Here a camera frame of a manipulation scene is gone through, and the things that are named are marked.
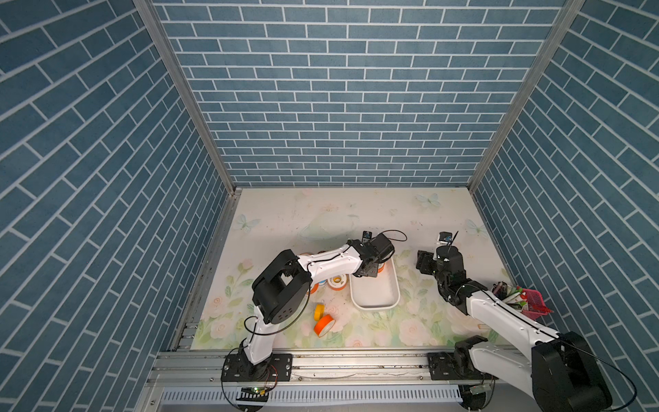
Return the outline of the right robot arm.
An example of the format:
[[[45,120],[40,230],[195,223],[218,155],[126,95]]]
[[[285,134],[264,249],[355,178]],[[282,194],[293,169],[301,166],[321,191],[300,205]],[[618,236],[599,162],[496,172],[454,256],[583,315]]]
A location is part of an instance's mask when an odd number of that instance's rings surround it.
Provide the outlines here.
[[[416,268],[432,276],[440,296],[462,314],[497,332],[506,350],[484,336],[472,336],[452,353],[430,353],[431,377],[498,378],[535,400],[542,411],[604,411],[613,399],[585,339],[560,333],[514,310],[481,283],[468,278],[454,235],[439,234],[434,252],[417,253]]]

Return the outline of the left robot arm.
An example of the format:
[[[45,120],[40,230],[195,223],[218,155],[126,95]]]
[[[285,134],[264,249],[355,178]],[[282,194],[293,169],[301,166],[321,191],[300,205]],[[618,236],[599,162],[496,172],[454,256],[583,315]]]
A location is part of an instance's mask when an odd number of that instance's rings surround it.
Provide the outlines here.
[[[293,325],[291,317],[304,312],[314,286],[337,276],[376,276],[394,253],[392,240],[384,233],[348,240],[328,252],[280,252],[252,283],[254,314],[244,322],[248,337],[227,356],[222,379],[257,381],[276,372],[275,338]]]

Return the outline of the white storage box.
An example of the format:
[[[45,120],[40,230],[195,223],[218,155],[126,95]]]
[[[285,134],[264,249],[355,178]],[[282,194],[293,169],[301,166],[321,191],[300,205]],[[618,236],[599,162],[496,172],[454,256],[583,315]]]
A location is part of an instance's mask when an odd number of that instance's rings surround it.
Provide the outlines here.
[[[352,276],[350,295],[353,304],[362,311],[379,312],[396,307],[401,300],[401,291],[393,260],[385,263],[384,271],[377,277]]]

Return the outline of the small yellow tape roll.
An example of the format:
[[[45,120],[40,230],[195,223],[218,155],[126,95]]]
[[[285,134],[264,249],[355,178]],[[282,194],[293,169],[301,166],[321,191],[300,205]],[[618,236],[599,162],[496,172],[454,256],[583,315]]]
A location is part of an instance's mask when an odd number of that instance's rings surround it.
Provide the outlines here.
[[[313,318],[315,321],[319,321],[324,316],[324,304],[317,304],[314,309]]]

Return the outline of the orange tape roll on edge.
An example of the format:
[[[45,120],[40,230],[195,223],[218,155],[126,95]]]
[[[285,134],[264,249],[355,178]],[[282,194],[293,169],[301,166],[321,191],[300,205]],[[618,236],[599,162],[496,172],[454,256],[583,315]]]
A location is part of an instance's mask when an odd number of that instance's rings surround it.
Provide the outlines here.
[[[314,332],[318,337],[323,337],[331,331],[335,324],[336,320],[330,314],[326,314],[317,321]]]

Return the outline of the pink pen cup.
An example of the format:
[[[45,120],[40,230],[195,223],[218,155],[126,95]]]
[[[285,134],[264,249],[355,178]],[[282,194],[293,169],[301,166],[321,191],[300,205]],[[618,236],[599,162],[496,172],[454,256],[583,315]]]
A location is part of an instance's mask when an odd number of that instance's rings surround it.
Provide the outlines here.
[[[520,287],[498,282],[494,284],[492,293],[497,299],[518,312],[521,312],[527,306],[527,301],[523,297],[523,289]]]

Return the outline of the pink basket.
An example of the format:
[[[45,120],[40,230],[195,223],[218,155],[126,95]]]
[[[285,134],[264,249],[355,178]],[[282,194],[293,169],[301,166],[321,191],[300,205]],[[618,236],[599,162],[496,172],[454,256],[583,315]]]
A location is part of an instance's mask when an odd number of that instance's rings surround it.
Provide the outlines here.
[[[553,312],[545,305],[542,294],[537,290],[525,288],[522,290],[521,297],[525,302],[522,314],[529,319],[537,320]]]

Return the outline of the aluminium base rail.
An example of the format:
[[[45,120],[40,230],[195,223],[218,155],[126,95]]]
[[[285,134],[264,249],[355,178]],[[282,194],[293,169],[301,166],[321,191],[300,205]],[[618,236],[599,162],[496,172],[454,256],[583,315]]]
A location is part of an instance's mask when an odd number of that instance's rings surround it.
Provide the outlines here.
[[[514,348],[467,343],[415,350],[276,350],[256,365],[243,350],[162,352],[137,404],[246,409],[350,403],[462,403],[477,409],[513,386],[531,405],[568,392],[566,365],[551,345],[526,357]]]

